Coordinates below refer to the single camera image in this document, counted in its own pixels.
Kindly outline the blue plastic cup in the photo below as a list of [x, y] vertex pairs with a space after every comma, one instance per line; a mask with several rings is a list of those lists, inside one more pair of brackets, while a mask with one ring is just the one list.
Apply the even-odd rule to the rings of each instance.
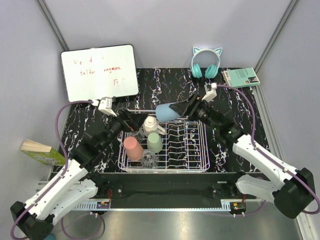
[[173, 119], [173, 110], [169, 108], [170, 104], [173, 104], [174, 102], [171, 103], [166, 103], [166, 104], [159, 104], [155, 108], [155, 115], [157, 120], [160, 123], [166, 123], [170, 121], [174, 121], [176, 119]]

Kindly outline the green plastic cup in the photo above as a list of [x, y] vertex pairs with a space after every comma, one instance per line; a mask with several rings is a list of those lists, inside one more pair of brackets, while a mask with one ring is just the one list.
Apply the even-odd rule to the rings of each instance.
[[161, 137], [155, 132], [150, 133], [147, 137], [147, 149], [155, 154], [158, 154], [162, 148], [163, 142]]

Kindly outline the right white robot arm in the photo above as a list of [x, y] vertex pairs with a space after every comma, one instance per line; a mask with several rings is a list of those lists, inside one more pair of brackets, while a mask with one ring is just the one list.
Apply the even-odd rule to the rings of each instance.
[[267, 180], [238, 173], [236, 180], [227, 185], [228, 195], [239, 198], [252, 195], [270, 203], [286, 217], [295, 219], [313, 201], [320, 199], [315, 192], [314, 177], [310, 170], [297, 168], [275, 157], [259, 145], [254, 137], [234, 123], [227, 112], [220, 112], [194, 94], [189, 99], [172, 103], [169, 108], [180, 117], [201, 121], [214, 130], [217, 140], [246, 159], [260, 170]]

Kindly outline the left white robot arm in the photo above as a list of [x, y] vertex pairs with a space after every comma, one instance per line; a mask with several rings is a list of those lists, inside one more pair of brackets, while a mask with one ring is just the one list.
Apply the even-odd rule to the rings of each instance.
[[108, 195], [109, 181], [94, 168], [121, 132], [138, 131], [147, 117], [146, 113], [122, 108], [108, 124], [98, 122], [89, 126], [60, 172], [33, 197], [25, 202], [16, 201], [10, 207], [13, 226], [29, 240], [43, 240], [54, 225], [82, 201]]

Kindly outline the clear glass at rack back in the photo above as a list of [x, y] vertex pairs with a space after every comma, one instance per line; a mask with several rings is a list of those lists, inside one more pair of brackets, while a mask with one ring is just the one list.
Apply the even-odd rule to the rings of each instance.
[[139, 129], [138, 131], [129, 132], [127, 134], [127, 136], [134, 137], [138, 142], [141, 142], [145, 138], [143, 129]]

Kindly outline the clear glass near rack front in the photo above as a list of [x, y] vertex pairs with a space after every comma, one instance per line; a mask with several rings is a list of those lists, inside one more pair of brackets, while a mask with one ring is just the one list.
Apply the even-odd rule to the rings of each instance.
[[158, 157], [148, 149], [143, 151], [140, 161], [143, 168], [152, 169], [158, 166]]

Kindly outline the white faceted mug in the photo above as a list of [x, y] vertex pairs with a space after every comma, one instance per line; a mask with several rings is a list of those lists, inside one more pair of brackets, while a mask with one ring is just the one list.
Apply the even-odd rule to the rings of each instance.
[[157, 133], [158, 135], [167, 134], [166, 130], [159, 125], [158, 120], [155, 117], [150, 115], [145, 119], [142, 125], [142, 128], [143, 128], [143, 133], [146, 137], [148, 137], [149, 134], [151, 133]]

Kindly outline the pink plastic cup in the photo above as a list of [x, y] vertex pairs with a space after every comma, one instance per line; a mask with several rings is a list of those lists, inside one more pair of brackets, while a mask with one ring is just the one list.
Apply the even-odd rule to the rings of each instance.
[[128, 136], [125, 138], [123, 146], [129, 160], [139, 161], [142, 158], [144, 149], [135, 137]]

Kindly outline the teal cat-ear headphones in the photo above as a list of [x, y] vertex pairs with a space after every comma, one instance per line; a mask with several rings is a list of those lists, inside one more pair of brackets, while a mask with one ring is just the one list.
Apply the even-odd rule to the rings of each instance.
[[222, 47], [215, 49], [212, 48], [200, 48], [194, 46], [192, 48], [191, 59], [191, 73], [194, 78], [200, 79], [204, 77], [207, 79], [213, 79], [217, 74], [221, 64], [221, 54], [223, 52]]

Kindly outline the white dry-erase board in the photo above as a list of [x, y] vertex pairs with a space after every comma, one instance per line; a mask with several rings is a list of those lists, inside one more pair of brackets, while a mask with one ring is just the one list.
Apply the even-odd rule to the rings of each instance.
[[131, 44], [64, 51], [60, 57], [70, 102], [134, 96], [139, 92]]

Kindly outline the teal paperback book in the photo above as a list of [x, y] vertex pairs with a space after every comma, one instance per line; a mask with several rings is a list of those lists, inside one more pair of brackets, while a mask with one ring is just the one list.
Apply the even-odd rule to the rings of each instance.
[[227, 69], [222, 71], [226, 84], [233, 88], [253, 87], [260, 84], [260, 80], [252, 67]]

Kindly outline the green box with wood top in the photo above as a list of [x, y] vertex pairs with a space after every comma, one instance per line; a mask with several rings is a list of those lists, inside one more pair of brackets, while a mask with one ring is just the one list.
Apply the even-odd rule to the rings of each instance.
[[23, 142], [20, 151], [44, 165], [61, 166], [66, 163], [65, 157], [56, 149], [30, 139]]

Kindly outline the blue round object at bottom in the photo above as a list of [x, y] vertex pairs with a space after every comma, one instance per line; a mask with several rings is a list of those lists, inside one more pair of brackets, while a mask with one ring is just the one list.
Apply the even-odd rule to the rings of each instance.
[[54, 234], [49, 234], [47, 237], [46, 237], [46, 240], [56, 240], [56, 237]]

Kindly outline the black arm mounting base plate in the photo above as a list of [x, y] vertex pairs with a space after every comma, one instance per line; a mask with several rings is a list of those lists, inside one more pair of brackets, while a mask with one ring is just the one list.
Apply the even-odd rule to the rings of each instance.
[[112, 190], [111, 209], [209, 209], [221, 207], [221, 199], [233, 199], [218, 191], [237, 173], [103, 173]]

